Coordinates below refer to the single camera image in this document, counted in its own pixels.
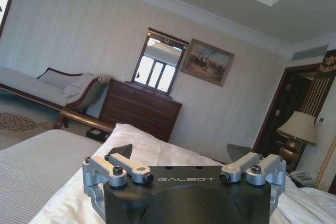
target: air vent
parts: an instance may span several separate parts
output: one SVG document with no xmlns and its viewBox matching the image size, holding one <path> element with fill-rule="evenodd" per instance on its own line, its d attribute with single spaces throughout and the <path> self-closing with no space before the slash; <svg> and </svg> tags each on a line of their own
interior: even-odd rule
<svg viewBox="0 0 336 224">
<path fill-rule="evenodd" d="M 325 52 L 327 51 L 327 48 L 328 45 L 323 45 L 320 47 L 314 47 L 311 49 L 295 52 L 292 60 L 302 60 L 317 56 L 324 56 L 326 54 Z"/>
</svg>

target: screw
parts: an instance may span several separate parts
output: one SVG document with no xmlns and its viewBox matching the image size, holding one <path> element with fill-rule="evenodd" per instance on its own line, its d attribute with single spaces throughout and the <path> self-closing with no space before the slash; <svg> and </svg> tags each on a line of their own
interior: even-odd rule
<svg viewBox="0 0 336 224">
<path fill-rule="evenodd" d="M 251 166 L 251 171 L 255 174 L 260 174 L 261 173 L 261 167 L 260 165 L 253 165 Z"/>
<path fill-rule="evenodd" d="M 115 166 L 113 169 L 113 175 L 121 175 L 122 174 L 122 167 L 121 166 Z"/>
<path fill-rule="evenodd" d="M 147 173 L 143 176 L 143 182 L 146 185 L 151 184 L 154 181 L 154 176 L 150 173 Z"/>
<path fill-rule="evenodd" d="M 219 176 L 219 180 L 223 183 L 223 184 L 229 184 L 231 182 L 231 175 L 229 173 L 222 173 Z"/>
</svg>

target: picture frame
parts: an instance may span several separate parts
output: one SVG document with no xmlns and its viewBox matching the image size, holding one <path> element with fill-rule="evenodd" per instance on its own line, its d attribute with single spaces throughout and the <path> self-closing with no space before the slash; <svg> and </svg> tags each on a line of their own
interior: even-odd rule
<svg viewBox="0 0 336 224">
<path fill-rule="evenodd" d="M 233 58 L 233 53 L 192 39 L 187 48 L 181 71 L 223 86 Z"/>
</svg>

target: lamp base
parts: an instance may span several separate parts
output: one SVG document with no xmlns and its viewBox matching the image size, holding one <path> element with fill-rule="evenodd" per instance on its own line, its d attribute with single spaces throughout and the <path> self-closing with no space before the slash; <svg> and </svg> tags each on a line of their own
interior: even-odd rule
<svg viewBox="0 0 336 224">
<path fill-rule="evenodd" d="M 287 139 L 286 145 L 280 148 L 279 154 L 284 158 L 287 163 L 286 171 L 288 173 L 291 173 L 296 169 L 297 161 L 300 158 L 298 148 L 301 146 L 301 144 L 301 141 L 289 138 Z"/>
</svg>

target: white bedsheet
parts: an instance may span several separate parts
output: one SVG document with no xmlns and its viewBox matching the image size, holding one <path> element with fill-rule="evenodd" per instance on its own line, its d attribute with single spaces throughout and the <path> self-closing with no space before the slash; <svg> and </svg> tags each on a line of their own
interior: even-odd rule
<svg viewBox="0 0 336 224">
<path fill-rule="evenodd" d="M 113 147 L 133 144 L 131 159 L 148 166 L 220 165 L 209 158 L 164 143 L 130 125 L 117 124 L 113 134 L 95 152 L 104 156 Z M 270 223 L 336 223 L 328 212 L 336 212 L 336 198 L 314 189 L 300 190 L 291 181 L 286 182 L 286 192 L 280 196 L 279 206 Z M 316 200 L 324 202 L 323 206 Z M 83 193 L 82 171 L 79 169 L 62 187 L 31 223 L 103 224 L 94 211 L 90 198 Z"/>
</svg>

